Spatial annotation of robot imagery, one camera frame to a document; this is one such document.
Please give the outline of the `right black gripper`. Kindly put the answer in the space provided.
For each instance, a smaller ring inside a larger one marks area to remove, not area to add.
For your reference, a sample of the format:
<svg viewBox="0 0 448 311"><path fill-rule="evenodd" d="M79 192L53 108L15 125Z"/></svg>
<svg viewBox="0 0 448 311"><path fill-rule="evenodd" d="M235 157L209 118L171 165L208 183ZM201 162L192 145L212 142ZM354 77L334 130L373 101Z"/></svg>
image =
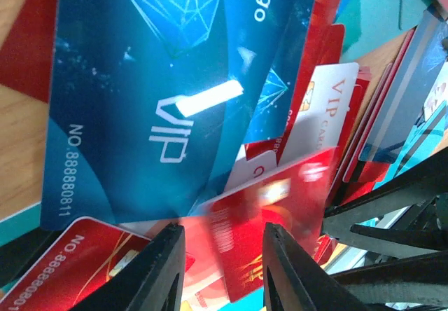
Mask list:
<svg viewBox="0 0 448 311"><path fill-rule="evenodd" d="M325 214L324 233L350 231L352 247L402 258L346 270L333 274L332 278L366 304L446 306L446 230L354 225L446 192L447 154L436 153L383 186Z"/></svg>

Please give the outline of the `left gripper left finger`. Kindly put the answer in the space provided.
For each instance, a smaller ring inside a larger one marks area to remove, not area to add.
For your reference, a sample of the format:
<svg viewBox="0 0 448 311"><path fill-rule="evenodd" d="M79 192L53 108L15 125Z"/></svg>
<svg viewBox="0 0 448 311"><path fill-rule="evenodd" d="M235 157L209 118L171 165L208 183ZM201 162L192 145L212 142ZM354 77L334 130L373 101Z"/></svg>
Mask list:
<svg viewBox="0 0 448 311"><path fill-rule="evenodd" d="M165 226L113 279L73 310L179 310L186 267L183 226Z"/></svg>

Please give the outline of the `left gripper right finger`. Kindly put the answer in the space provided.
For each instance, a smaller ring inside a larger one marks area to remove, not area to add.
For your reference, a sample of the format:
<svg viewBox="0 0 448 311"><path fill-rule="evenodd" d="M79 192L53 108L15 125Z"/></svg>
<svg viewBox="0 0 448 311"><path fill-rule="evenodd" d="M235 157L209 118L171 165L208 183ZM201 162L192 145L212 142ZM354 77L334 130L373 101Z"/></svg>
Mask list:
<svg viewBox="0 0 448 311"><path fill-rule="evenodd" d="M279 224L265 224L262 266L267 310L368 308L326 274Z"/></svg>

